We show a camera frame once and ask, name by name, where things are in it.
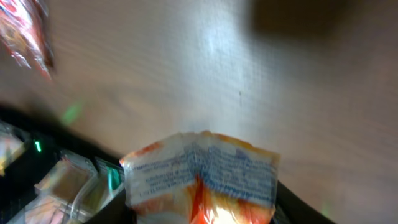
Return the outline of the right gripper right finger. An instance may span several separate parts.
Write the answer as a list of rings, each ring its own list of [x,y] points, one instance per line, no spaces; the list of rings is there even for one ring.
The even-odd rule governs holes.
[[[273,224],[335,224],[307,205],[281,182],[277,183]]]

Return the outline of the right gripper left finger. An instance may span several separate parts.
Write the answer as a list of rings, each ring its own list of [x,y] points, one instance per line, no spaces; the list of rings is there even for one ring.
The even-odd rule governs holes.
[[[85,224],[136,224],[134,210],[126,205],[126,191],[122,190],[96,215]]]

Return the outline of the orange snack packet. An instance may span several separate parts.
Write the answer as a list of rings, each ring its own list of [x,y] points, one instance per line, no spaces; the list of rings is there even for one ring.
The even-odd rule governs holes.
[[[280,156],[203,131],[178,133],[120,161],[138,223],[269,223]]]

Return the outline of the red Top chocolate bar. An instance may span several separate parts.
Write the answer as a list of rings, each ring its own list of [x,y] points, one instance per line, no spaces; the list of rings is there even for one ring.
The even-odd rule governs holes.
[[[35,67],[51,79],[53,52],[47,35],[48,8],[43,0],[1,0],[1,42],[21,67]]]

